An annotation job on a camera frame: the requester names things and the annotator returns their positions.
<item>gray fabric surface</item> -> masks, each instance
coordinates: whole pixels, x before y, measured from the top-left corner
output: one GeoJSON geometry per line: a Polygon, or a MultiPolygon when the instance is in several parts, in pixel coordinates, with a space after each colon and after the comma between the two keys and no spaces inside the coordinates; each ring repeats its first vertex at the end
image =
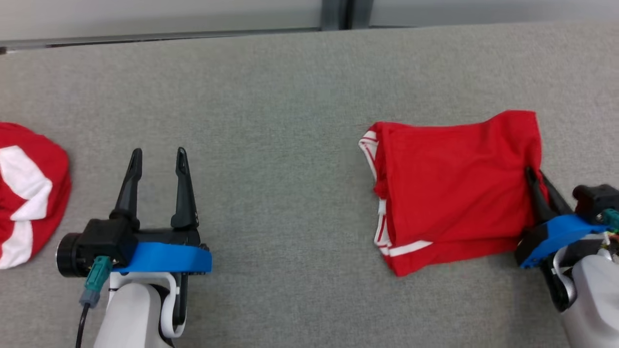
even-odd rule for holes
{"type": "MultiPolygon", "coordinates": [[[[0,120],[61,144],[74,189],[30,263],[0,272],[0,346],[72,346],[82,279],[65,233],[105,217],[144,150],[139,217],[169,224],[188,151],[214,272],[190,279],[178,347],[565,347],[542,276],[510,254],[396,278],[372,240],[357,141],[379,120],[539,113],[566,196],[619,186],[619,25],[526,24],[80,46],[0,56],[0,120]]],[[[89,315],[92,345],[103,308],[89,315]]]]}

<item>white panel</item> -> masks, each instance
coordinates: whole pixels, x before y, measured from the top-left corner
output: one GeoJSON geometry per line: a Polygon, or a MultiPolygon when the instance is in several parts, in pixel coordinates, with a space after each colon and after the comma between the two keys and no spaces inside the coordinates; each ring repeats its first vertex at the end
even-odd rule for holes
{"type": "Polygon", "coordinates": [[[1,0],[0,41],[318,27],[321,0],[1,0]]]}
{"type": "Polygon", "coordinates": [[[617,19],[617,0],[374,0],[370,25],[424,27],[617,19]]]}

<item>folded red cloth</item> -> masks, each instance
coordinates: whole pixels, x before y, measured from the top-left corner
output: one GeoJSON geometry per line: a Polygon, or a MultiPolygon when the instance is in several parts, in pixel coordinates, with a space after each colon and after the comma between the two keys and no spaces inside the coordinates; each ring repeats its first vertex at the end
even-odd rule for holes
{"type": "Polygon", "coordinates": [[[22,264],[50,239],[71,192],[67,153],[45,136],[0,122],[0,269],[22,264]]]}
{"type": "Polygon", "coordinates": [[[524,176],[542,161],[533,111],[449,127],[379,122],[359,146],[379,197],[374,243],[397,276],[513,251],[534,223],[524,176]]]}

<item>crumpled red and white fabric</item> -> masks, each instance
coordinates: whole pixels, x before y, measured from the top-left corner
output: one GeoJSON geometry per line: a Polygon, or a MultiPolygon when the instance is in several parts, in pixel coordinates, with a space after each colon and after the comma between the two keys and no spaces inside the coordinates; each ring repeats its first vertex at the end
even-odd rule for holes
{"type": "Polygon", "coordinates": [[[542,161],[533,111],[462,126],[379,122],[359,146],[379,198],[374,243],[397,276],[513,251],[534,224],[524,176],[542,161]]]}
{"type": "Polygon", "coordinates": [[[50,239],[71,192],[69,159],[45,136],[0,123],[0,269],[34,257],[50,239]]]}

